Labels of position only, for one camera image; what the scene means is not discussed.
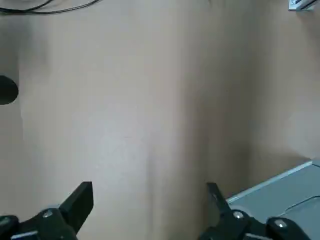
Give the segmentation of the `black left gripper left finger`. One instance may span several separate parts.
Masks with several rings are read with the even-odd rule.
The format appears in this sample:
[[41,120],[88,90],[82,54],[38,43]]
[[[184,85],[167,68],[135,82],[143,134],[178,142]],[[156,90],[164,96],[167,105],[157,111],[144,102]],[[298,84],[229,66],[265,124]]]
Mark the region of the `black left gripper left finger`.
[[20,221],[15,215],[0,217],[2,240],[76,240],[94,206],[93,183],[83,181],[58,207],[40,211]]

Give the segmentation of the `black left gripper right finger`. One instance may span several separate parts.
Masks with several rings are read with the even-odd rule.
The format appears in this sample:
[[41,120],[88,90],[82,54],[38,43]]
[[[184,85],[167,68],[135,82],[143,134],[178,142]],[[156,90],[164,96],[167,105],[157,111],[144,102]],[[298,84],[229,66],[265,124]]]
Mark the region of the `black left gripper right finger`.
[[231,209],[214,182],[206,184],[208,194],[219,212],[217,225],[208,227],[201,240],[308,240],[309,236],[294,221],[270,217],[261,223],[245,211]]

